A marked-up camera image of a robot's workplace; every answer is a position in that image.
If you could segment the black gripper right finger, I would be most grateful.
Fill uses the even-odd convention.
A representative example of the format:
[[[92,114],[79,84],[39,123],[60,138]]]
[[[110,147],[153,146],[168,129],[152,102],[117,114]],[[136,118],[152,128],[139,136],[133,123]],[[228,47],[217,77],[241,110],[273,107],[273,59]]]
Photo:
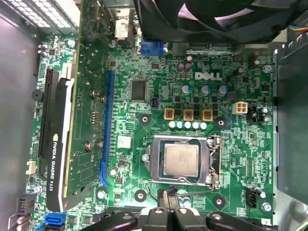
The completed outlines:
[[[169,198],[176,200],[174,209],[169,204],[170,225],[175,231],[276,231],[277,226],[262,224],[259,221],[248,220],[214,211],[202,217],[194,214],[190,208],[181,207],[178,200],[178,188],[169,187]]]

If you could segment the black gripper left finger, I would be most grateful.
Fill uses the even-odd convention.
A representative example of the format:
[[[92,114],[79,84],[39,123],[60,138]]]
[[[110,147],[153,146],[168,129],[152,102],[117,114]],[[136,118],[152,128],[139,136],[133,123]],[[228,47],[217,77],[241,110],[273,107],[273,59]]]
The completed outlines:
[[[137,215],[121,211],[84,228],[84,231],[167,231],[169,230],[170,201],[167,190],[158,190],[157,207],[144,208]]]

